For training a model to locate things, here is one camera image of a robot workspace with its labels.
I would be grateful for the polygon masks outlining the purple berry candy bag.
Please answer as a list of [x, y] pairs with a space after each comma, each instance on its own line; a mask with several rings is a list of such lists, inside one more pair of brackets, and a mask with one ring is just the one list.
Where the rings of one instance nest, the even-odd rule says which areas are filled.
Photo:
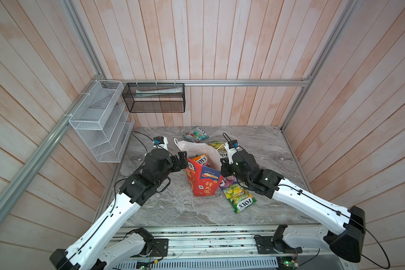
[[235, 176], [231, 175], [228, 177], [224, 177], [222, 181], [220, 181], [219, 187], [222, 191], [229, 188], [231, 185], [237, 184], [237, 179]]

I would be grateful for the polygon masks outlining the green spring tea candy bag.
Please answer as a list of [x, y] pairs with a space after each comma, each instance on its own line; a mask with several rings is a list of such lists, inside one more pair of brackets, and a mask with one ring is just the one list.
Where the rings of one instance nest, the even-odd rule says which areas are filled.
[[212, 141], [208, 143], [209, 146], [213, 147], [214, 149], [217, 150], [217, 152], [219, 153], [219, 155], [222, 158], [226, 158], [227, 157], [227, 150], [225, 148], [225, 143], [222, 141]]

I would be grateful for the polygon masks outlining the red paper bag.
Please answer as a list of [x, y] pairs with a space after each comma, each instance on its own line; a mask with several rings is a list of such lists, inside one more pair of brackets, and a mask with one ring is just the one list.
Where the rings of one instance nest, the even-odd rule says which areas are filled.
[[[181, 151], [187, 152], [186, 175], [190, 182], [195, 197], [213, 196], [223, 177], [220, 173], [221, 156], [216, 149], [205, 143], [179, 141], [174, 138], [174, 143]], [[209, 166], [203, 166], [192, 159], [207, 154]]]

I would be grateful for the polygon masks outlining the orange candy bag back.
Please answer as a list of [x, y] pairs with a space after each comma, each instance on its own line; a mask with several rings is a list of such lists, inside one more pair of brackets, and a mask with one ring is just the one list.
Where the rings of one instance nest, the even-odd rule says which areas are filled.
[[199, 156], [193, 158], [192, 160], [203, 166], [209, 166], [209, 158], [208, 158], [207, 154], [199, 155]]

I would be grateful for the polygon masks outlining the green lemon candy bag front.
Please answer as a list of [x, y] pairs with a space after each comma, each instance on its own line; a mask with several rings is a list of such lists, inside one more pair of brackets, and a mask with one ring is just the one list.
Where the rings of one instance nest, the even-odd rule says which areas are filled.
[[235, 213], [239, 213], [256, 203], [256, 198], [237, 183], [223, 189], [223, 193], [232, 205]]

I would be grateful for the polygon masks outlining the teal mint candy bag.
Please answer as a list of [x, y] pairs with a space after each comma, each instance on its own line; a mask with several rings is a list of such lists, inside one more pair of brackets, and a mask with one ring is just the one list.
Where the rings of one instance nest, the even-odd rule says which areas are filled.
[[194, 127], [193, 129], [190, 129], [188, 132], [186, 132], [183, 135], [183, 138], [189, 142], [199, 143], [209, 138], [209, 135], [204, 130], [202, 130], [201, 127]]

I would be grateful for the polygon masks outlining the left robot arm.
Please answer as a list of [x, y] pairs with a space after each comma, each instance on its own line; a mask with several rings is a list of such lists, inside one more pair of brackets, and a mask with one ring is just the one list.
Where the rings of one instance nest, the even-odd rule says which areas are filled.
[[124, 223], [153, 195], [170, 173], [187, 168], [187, 153], [172, 155], [161, 147], [125, 179], [113, 202], [95, 223], [67, 249], [57, 249], [50, 262], [57, 270], [111, 270], [135, 255], [150, 256], [154, 238], [144, 228], [134, 229], [122, 241], [108, 246]]

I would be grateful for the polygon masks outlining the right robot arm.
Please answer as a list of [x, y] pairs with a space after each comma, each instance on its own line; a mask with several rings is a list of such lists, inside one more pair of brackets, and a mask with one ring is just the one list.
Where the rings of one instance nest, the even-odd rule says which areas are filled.
[[329, 249], [338, 257], [352, 263], [359, 263], [362, 258], [365, 238], [365, 212], [358, 207], [345, 208], [301, 189], [283, 175], [262, 169], [256, 163], [252, 154], [245, 149], [234, 146], [226, 147], [227, 157], [221, 162], [221, 174], [224, 177], [235, 176], [240, 184], [245, 184], [249, 190], [285, 203], [310, 218], [319, 222], [323, 233], [316, 235], [316, 241], [311, 242], [307, 236], [293, 240], [283, 226], [277, 231], [280, 243], [276, 249], [313, 247]]

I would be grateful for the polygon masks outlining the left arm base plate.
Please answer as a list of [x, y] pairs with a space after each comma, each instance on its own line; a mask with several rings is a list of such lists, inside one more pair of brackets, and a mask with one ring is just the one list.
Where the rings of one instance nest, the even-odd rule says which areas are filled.
[[143, 247], [139, 257], [166, 257], [168, 254], [169, 240], [167, 238], [155, 238], [149, 240]]

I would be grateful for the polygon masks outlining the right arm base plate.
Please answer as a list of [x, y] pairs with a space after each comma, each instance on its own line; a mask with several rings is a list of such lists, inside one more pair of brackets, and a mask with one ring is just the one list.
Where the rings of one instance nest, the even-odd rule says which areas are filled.
[[301, 247], [293, 248], [288, 246], [282, 239], [276, 240], [274, 236], [254, 236], [258, 254], [300, 254]]

